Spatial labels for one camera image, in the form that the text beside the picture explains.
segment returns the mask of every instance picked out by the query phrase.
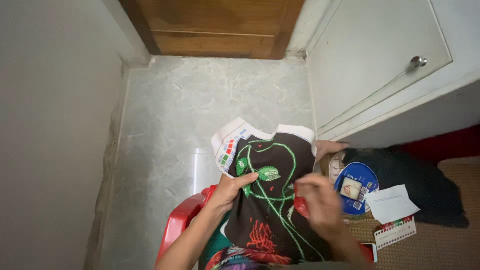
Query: smartphone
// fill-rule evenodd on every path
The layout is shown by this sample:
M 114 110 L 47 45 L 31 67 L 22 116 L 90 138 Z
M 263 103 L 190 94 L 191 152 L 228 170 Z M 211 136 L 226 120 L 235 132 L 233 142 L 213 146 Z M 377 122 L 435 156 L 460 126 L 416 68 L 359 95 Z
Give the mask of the smartphone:
M 365 256 L 369 257 L 372 262 L 377 262 L 377 245 L 374 243 L 360 243 L 362 247 L 362 251 L 364 252 Z

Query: cabinet door knob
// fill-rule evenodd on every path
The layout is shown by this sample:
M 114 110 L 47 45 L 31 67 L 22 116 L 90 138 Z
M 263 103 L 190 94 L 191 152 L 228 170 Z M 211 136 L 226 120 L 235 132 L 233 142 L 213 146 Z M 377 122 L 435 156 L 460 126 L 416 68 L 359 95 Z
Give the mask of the cabinet door knob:
M 410 68 L 417 68 L 422 67 L 428 63 L 428 59 L 421 56 L 414 56 L 412 60 L 410 60 Z

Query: wooden door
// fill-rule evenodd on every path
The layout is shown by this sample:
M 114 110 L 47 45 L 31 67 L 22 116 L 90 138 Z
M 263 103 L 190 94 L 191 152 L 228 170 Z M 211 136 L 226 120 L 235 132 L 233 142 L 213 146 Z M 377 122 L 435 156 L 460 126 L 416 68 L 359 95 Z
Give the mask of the wooden door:
M 429 0 L 343 0 L 313 42 L 308 69 L 320 134 L 452 61 Z M 428 63 L 406 73 L 414 56 Z
M 303 0 L 119 0 L 151 54 L 281 59 Z

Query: gray tile floor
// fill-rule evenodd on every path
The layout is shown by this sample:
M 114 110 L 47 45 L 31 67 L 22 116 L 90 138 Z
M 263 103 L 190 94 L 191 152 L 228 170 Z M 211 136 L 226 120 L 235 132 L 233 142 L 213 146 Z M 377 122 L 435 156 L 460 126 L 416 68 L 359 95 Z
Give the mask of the gray tile floor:
M 170 212 L 218 183 L 210 138 L 242 117 L 312 128 L 305 62 L 158 56 L 130 72 L 103 244 L 106 270 L 152 269 Z

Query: dark fabric pile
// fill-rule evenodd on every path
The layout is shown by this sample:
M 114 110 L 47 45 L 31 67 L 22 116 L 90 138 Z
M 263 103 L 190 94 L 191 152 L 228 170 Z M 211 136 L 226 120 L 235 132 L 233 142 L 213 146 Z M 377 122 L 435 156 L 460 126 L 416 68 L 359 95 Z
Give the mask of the dark fabric pile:
M 380 189 L 405 184 L 410 200 L 421 210 L 415 220 L 467 228 L 458 186 L 432 162 L 389 149 L 346 149 L 343 163 L 361 162 L 375 173 Z
M 296 135 L 277 133 L 269 141 L 254 136 L 239 140 L 228 173 L 237 177 L 254 171 L 259 179 L 233 201 L 226 237 L 242 248 L 288 257 L 292 264 L 330 260 L 327 242 L 293 206 L 293 183 L 312 172 L 314 162 L 310 142 Z

